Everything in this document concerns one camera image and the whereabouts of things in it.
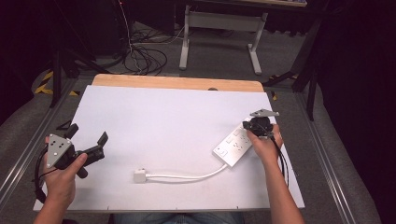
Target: gray carpet floor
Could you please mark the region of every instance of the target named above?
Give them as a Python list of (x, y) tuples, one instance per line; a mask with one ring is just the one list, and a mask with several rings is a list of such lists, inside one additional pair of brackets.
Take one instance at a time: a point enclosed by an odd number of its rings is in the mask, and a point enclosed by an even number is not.
[[(176, 77), (208, 77), (223, 79), (258, 80), (264, 82), (271, 75), (281, 75), (290, 70), (294, 58), (304, 41), (303, 36), (289, 37), (288, 34), (269, 34), (264, 32), (257, 49), (263, 74), (254, 74), (247, 44), (254, 38), (254, 34), (234, 32), (229, 37), (221, 37), (213, 32), (198, 30), (191, 35), (188, 66), (185, 71), (178, 69), (181, 52), (181, 40), (176, 39), (167, 45), (147, 45), (163, 51), (168, 63), (158, 76)], [(108, 68), (115, 74), (126, 73), (122, 64)], [(37, 74), (32, 86), (34, 91), (42, 77), (46, 74)], [(56, 127), (73, 118), (79, 100), (87, 85), (92, 83), (94, 72), (84, 71), (77, 79), (73, 79), (72, 90), (81, 91), (80, 96), (65, 97), (59, 110), (44, 133), (62, 133)], [(336, 174), (342, 195), (350, 208), (353, 218), (349, 223), (380, 223), (370, 194), (356, 173), (347, 152), (340, 141), (326, 109), (322, 103), (320, 88), (314, 109), (314, 122), (306, 118), (305, 112), (299, 105), (299, 97), (306, 94), (294, 93), (290, 89), (292, 80), (285, 80), (271, 88), (265, 88), (268, 94), (273, 91), (277, 99), (272, 100), (272, 107), (280, 113), (276, 120), (282, 131), (282, 136), (288, 148), (291, 163), (297, 176), (305, 208), (302, 213), (306, 223), (348, 223), (343, 219), (342, 212), (331, 188), (331, 182), (325, 175), (324, 167), (320, 162), (320, 154), (310, 127), (314, 125), (323, 145), (328, 160)], [(20, 159), (24, 150), (32, 150), (27, 159), (27, 168), (21, 178), (14, 180), (18, 183), (12, 190), (9, 198), (0, 211), (0, 223), (30, 223), (34, 220), (35, 202), (34, 185), (31, 182), (37, 158), (37, 151), (44, 146), (44, 142), (37, 148), (29, 148), (32, 136), (35, 135), (40, 123), (49, 112), (51, 95), (36, 94), (35, 98), (16, 111), (0, 127), (0, 180), (5, 182), (12, 172), (14, 165)], [(244, 213), (246, 223), (271, 223), (269, 210), (249, 211)], [(80, 224), (107, 223), (108, 214), (70, 213), (66, 217), (72, 218)]]

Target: desk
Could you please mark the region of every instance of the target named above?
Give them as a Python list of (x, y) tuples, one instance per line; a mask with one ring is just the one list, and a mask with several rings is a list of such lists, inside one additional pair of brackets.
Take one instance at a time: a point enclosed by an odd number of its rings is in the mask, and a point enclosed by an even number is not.
[[(232, 85), (244, 91), (235, 91)], [(224, 91), (197, 91), (208, 87)], [(77, 197), (69, 210), (114, 213), (268, 208), (264, 170), (254, 150), (233, 168), (203, 181), (133, 181), (133, 172), (139, 168), (174, 175), (213, 172), (221, 162), (212, 155), (212, 149), (257, 107), (271, 109), (262, 85), (255, 81), (98, 75), (85, 90), (73, 119), (79, 130), (72, 141), (77, 150), (88, 148), (106, 131), (106, 157), (86, 167), (86, 179), (76, 180)], [(304, 207), (287, 151), (284, 147), (282, 151), (289, 164), (290, 192), (297, 205)], [(35, 210), (40, 208), (41, 203), (36, 203)]]
[[(242, 0), (242, 3), (255, 3), (272, 6), (286, 7), (305, 7), (306, 2), (290, 2), (282, 0)], [(190, 27), (212, 28), (212, 29), (228, 29), (236, 31), (256, 32), (253, 44), (248, 44), (247, 49), (250, 55), (254, 72), (256, 75), (262, 74), (259, 59), (257, 58), (256, 49), (262, 36), (262, 30), (268, 13), (263, 12), (261, 17), (223, 15), (215, 13), (194, 12), (190, 11), (191, 6), (186, 5), (184, 19), (184, 37), (183, 46), (180, 56), (179, 68), (185, 70), (187, 68), (187, 59), (189, 55), (189, 30)]]

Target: power outlet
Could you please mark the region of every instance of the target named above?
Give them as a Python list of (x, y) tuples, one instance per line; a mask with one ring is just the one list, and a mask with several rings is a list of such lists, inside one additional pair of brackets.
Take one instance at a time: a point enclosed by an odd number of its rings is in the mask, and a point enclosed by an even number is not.
[(213, 154), (221, 161), (225, 161), (230, 167), (233, 167), (250, 148), (251, 142), (241, 122), (213, 149)]

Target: blue jeans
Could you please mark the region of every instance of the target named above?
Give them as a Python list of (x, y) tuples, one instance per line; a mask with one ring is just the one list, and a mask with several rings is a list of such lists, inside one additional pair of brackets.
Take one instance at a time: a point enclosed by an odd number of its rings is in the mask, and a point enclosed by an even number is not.
[(243, 224), (240, 212), (217, 213), (124, 213), (114, 215), (115, 224)]

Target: silver metal bracket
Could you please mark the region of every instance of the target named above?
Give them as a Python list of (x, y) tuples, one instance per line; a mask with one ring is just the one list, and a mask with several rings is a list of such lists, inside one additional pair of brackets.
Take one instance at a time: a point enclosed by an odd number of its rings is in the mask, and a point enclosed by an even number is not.
[(47, 168), (51, 168), (72, 145), (73, 144), (69, 139), (62, 138), (55, 134), (50, 134)]
[(255, 117), (255, 118), (263, 118), (263, 117), (279, 116), (279, 113), (273, 112), (270, 110), (266, 110), (266, 109), (261, 109), (261, 110), (251, 113), (250, 116)]

